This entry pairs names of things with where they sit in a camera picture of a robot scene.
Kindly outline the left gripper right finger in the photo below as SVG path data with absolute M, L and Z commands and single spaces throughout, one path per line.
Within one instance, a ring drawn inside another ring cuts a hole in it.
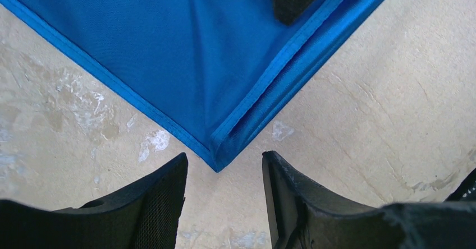
M 262 160 L 273 248 L 474 248 L 475 173 L 443 202 L 379 208 L 347 199 L 275 151 Z

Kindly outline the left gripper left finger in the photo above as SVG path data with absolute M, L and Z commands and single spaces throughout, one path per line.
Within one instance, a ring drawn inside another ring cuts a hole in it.
M 1 201 L 2 248 L 174 248 L 188 160 L 179 154 L 151 174 L 79 208 L 46 211 Z

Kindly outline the blue cloth napkin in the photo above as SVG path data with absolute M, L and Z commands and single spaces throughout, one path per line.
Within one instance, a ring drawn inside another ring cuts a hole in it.
M 1 0 L 178 138 L 229 165 L 384 0 Z

